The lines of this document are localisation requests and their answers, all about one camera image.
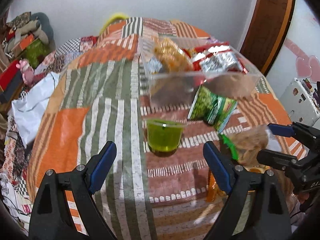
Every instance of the plush toy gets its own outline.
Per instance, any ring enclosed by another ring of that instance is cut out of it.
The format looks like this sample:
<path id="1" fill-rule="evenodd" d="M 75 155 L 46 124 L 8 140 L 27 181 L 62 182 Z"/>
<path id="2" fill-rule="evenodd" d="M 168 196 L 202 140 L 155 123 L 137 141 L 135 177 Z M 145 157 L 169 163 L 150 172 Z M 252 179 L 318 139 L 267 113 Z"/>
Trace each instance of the plush toy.
<path id="1" fill-rule="evenodd" d="M 33 86 L 33 78 L 35 76 L 34 69 L 30 66 L 29 61 L 27 59 L 23 59 L 19 61 L 19 64 L 16 64 L 16 67 L 20 69 L 22 73 L 23 82 L 29 86 Z"/>

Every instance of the wooden door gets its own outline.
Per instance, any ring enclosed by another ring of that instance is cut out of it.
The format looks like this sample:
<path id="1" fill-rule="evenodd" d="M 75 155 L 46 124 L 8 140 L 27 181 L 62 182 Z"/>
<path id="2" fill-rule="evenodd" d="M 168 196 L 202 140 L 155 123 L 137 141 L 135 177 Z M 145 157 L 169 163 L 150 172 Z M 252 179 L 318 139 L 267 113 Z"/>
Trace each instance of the wooden door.
<path id="1" fill-rule="evenodd" d="M 295 0 L 257 0 L 240 52 L 266 75 L 289 29 Z"/>

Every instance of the wall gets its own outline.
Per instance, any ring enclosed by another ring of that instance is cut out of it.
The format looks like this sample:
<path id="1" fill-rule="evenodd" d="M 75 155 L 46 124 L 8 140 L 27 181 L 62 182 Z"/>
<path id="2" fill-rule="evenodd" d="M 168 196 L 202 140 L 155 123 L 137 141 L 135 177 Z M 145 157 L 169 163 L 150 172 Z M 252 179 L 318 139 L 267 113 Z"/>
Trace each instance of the wall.
<path id="1" fill-rule="evenodd" d="M 9 18 L 31 11 L 48 15 L 59 46 L 81 36 L 98 35 L 115 12 L 129 16 L 180 19 L 237 48 L 249 27 L 256 0 L 14 0 Z"/>
<path id="2" fill-rule="evenodd" d="M 278 98 L 295 77 L 320 81 L 320 26 L 304 0 L 296 0 L 290 28 L 267 80 Z"/>

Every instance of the patchwork bedspread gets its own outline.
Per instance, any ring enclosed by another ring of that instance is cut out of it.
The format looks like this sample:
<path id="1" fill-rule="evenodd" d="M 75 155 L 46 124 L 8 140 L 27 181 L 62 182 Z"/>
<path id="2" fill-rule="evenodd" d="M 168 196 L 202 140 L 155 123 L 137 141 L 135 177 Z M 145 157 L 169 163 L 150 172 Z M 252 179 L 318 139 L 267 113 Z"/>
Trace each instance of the patchwork bedspread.
<path id="1" fill-rule="evenodd" d="M 46 60 L 62 62 L 63 55 L 64 62 L 58 65 L 60 70 L 66 66 L 66 70 L 50 98 L 32 152 L 23 157 L 26 161 L 22 183 L 26 181 L 31 200 L 46 170 L 71 171 L 78 164 L 87 163 L 111 140 L 116 143 L 117 157 L 94 199 L 117 238 L 205 236 L 223 202 L 220 198 L 214 203 L 205 201 L 209 168 L 202 147 L 208 140 L 217 144 L 218 136 L 203 122 L 187 120 L 190 105 L 150 107 L 137 52 L 138 37 L 159 34 L 208 37 L 202 30 L 177 20 L 131 17 L 110 25 L 96 44 L 86 43 L 84 50 L 79 49 L 79 55 L 73 52 L 71 62 L 66 62 L 68 46 L 47 56 Z M 150 152 L 145 119 L 151 117 L 187 124 L 173 155 L 161 157 Z M 239 101 L 225 132 L 238 133 L 269 122 L 289 124 L 290 119 L 261 78 L 256 93 Z M 6 152 L 17 158 L 18 152 L 12 149 L 18 142 L 9 140 Z M 294 139 L 278 140 L 283 152 L 298 158 L 305 155 L 302 145 Z M 77 229 L 85 233 L 70 192 L 67 198 Z"/>

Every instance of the white paper bag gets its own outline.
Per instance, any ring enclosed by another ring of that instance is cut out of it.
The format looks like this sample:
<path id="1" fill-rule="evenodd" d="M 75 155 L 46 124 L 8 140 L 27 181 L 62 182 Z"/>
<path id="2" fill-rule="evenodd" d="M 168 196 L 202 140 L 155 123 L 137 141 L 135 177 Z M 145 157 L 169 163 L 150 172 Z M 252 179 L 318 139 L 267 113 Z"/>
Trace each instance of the white paper bag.
<path id="1" fill-rule="evenodd" d="M 49 98 L 59 82 L 59 74 L 50 72 L 23 99 L 12 101 L 12 112 L 23 145 L 36 138 Z"/>

